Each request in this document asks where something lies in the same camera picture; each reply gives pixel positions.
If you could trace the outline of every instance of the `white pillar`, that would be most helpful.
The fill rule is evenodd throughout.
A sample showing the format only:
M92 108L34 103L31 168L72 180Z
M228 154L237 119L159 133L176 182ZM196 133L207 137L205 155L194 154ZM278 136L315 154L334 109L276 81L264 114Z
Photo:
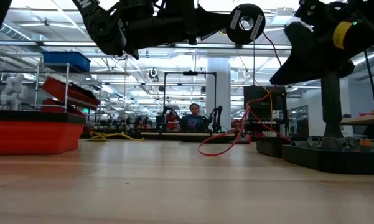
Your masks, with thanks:
M229 58L208 58L207 72L217 72L216 107L223 106L221 124L231 129L231 67ZM210 114L215 104L215 78L206 75L206 114Z

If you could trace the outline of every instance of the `blue bin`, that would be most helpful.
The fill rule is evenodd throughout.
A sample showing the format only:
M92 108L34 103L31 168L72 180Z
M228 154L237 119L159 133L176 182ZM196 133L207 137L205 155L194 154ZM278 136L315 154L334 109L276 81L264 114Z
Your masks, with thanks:
M75 68L71 72L90 72L90 62L80 52L43 52L43 63L58 72L66 71L67 63Z

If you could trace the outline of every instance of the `dark hair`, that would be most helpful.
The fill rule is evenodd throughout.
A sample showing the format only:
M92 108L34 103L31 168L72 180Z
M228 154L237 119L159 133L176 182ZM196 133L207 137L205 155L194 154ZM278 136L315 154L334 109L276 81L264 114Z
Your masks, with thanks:
M197 106L198 109L200 109L200 106L199 106L197 103L192 103L191 105L189 105L189 109L190 109L190 110L191 110L191 107L192 107L193 105Z

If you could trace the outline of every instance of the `table surface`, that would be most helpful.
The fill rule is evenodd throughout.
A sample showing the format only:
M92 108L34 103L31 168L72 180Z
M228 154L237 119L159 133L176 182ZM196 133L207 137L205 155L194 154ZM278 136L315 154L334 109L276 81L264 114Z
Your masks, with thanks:
M374 115L357 118L344 118L340 122L342 125L370 125L374 124Z
M197 146L81 140L59 155L0 156L0 224L374 223L374 175L317 172L254 144L218 157Z

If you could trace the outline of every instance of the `woman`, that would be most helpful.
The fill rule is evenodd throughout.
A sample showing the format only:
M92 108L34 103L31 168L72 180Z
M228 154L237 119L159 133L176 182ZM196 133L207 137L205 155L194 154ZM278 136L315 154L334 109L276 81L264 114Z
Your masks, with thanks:
M196 132L205 117L199 115L200 106L196 103L192 103L189 106L189 110L191 111L191 115L185 117L185 122L189 131Z

